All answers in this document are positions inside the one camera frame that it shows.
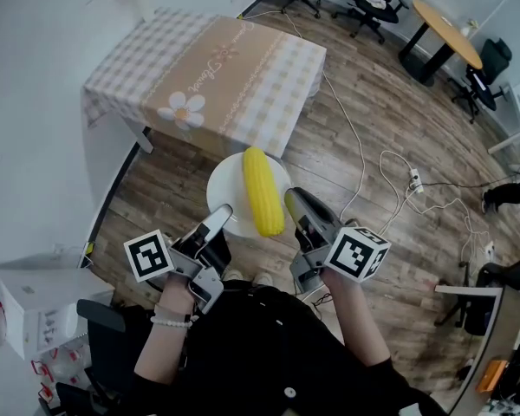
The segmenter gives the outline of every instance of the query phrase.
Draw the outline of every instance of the checkered tablecloth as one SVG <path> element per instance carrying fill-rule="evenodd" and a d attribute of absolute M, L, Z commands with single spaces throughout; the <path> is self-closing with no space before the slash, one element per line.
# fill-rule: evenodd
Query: checkered tablecloth
<path fill-rule="evenodd" d="M 84 84 L 82 102 L 88 125 L 114 110 L 125 119 L 154 128 L 145 110 L 151 88 L 160 79 L 170 78 L 170 69 L 216 20 L 214 15 L 162 9 L 151 22 L 138 26 Z M 259 146 L 281 157 L 304 102 L 320 86 L 325 54 L 325 48 L 285 34 L 240 104 L 231 127 L 222 131 L 208 122 L 201 127 L 225 136 L 229 143 L 225 154 Z M 179 138 L 193 143 L 189 134 L 182 132 Z"/>

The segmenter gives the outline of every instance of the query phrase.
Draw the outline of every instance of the wooden tabletop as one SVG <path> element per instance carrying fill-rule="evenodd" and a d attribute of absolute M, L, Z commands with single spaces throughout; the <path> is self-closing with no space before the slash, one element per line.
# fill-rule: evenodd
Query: wooden tabletop
<path fill-rule="evenodd" d="M 482 68 L 482 61 L 470 40 L 464 37 L 458 29 L 443 20 L 434 8 L 420 0 L 414 0 L 413 6 L 424 21 L 432 28 L 452 50 L 465 59 L 475 69 Z"/>

